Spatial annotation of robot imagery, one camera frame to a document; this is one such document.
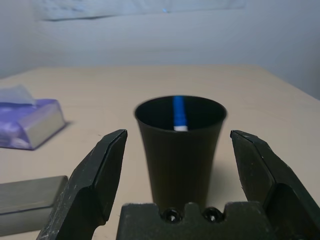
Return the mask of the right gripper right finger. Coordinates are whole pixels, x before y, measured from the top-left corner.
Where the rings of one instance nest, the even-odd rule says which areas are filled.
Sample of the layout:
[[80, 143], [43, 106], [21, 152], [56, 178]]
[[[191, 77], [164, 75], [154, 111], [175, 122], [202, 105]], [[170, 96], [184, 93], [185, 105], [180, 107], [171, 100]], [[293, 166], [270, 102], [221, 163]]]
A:
[[232, 145], [243, 192], [259, 202], [279, 240], [318, 240], [320, 208], [264, 140], [232, 130]]

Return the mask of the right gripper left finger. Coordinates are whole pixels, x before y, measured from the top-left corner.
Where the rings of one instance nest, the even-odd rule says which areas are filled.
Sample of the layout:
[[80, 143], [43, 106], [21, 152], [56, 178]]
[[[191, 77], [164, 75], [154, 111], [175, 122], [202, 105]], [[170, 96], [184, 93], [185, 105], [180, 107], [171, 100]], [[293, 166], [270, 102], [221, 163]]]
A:
[[128, 132], [105, 135], [72, 172], [39, 240], [90, 240], [109, 220], [118, 190]]

